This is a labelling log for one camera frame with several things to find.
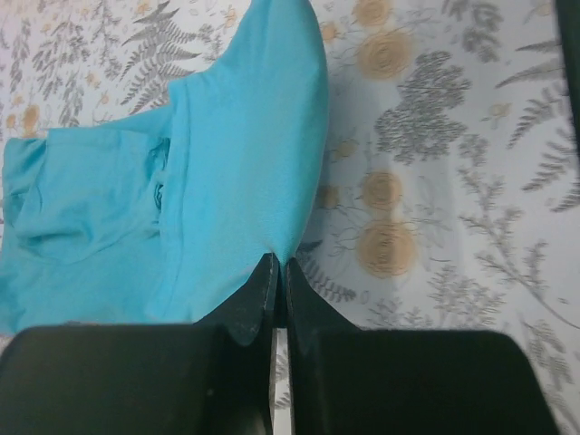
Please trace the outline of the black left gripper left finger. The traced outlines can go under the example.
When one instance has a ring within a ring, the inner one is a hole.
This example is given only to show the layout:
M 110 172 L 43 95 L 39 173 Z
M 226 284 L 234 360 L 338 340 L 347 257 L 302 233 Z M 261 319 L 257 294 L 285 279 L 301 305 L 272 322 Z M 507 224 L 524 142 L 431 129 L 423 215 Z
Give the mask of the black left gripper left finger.
M 69 324 L 1 356 L 4 434 L 269 434 L 276 256 L 193 324 Z

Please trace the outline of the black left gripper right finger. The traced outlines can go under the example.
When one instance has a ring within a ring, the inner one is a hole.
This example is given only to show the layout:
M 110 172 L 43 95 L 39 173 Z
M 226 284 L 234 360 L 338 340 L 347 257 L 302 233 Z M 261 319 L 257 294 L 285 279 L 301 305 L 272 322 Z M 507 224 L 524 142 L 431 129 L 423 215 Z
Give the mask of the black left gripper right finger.
M 296 434 L 555 434 L 530 362 L 488 330 L 363 330 L 286 269 Z

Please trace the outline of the turquoise t shirt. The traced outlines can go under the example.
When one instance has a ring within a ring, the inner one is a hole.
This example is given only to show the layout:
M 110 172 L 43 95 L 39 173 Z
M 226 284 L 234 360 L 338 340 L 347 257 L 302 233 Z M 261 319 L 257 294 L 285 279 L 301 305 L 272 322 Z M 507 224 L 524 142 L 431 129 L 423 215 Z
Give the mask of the turquoise t shirt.
M 329 122 L 307 1 L 254 1 L 225 52 L 167 105 L 5 145 L 1 331 L 191 323 L 286 263 Z

